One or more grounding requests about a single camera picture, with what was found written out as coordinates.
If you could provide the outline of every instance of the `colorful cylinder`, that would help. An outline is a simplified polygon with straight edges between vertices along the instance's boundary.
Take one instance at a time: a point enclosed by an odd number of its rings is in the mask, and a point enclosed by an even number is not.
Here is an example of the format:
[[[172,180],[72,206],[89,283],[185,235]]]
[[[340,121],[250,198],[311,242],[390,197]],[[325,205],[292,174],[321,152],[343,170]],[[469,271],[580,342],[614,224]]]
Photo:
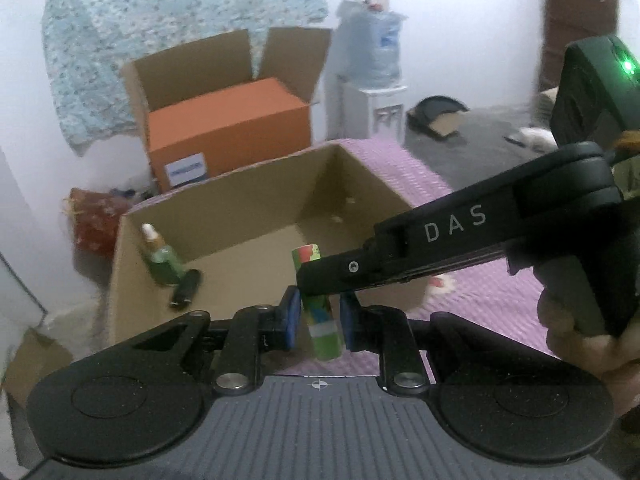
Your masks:
[[[317,245],[306,245],[291,252],[296,272],[302,264],[320,259]],[[316,358],[329,361],[342,354],[342,341],[326,296],[306,296],[302,294],[302,311],[309,327]]]

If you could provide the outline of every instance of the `brown wooden door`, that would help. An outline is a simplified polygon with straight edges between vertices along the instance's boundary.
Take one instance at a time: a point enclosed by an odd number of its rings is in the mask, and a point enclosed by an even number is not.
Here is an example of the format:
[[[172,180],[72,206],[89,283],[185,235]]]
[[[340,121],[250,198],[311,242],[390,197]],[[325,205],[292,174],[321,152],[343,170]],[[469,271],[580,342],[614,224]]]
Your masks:
[[[560,83],[567,44],[615,33],[617,24],[618,0],[546,0],[540,90]]]

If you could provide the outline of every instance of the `box flap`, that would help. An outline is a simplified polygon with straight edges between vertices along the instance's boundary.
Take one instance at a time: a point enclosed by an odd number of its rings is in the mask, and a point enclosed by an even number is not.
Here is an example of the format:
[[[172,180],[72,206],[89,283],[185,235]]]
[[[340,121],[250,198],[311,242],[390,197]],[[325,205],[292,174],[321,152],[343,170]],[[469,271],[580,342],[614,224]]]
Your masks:
[[[276,77],[293,95],[310,103],[329,52],[331,34],[328,28],[272,28],[258,78]]]
[[[53,339],[35,330],[27,330],[14,360],[9,363],[2,387],[24,408],[33,387],[42,378],[71,361],[70,352]]]
[[[149,106],[146,102],[145,93],[142,89],[142,84],[138,78],[138,71],[134,63],[127,63],[123,66],[122,69],[120,69],[120,75],[124,81],[124,88],[129,95],[129,105],[131,106],[131,112],[138,125],[138,133],[145,147],[148,148],[149,125],[147,115],[149,113]]]
[[[134,64],[151,112],[253,77],[246,30],[174,46]]]

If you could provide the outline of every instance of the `red bag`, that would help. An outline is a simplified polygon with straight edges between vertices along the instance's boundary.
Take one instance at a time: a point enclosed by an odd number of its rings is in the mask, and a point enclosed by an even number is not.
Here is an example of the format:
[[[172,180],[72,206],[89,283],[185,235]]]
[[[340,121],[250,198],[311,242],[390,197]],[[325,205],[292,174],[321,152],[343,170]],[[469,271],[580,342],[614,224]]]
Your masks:
[[[120,217],[132,203],[120,196],[73,188],[69,205],[76,247],[113,260]]]

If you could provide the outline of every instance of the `dropper bottle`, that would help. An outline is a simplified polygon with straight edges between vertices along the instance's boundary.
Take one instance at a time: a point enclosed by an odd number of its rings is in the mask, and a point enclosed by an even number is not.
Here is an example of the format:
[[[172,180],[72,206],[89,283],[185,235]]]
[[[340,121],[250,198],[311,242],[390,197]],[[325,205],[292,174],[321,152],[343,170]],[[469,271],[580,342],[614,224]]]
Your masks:
[[[146,246],[146,264],[158,285],[177,285],[184,276],[184,267],[174,248],[151,224],[142,225],[142,235]]]

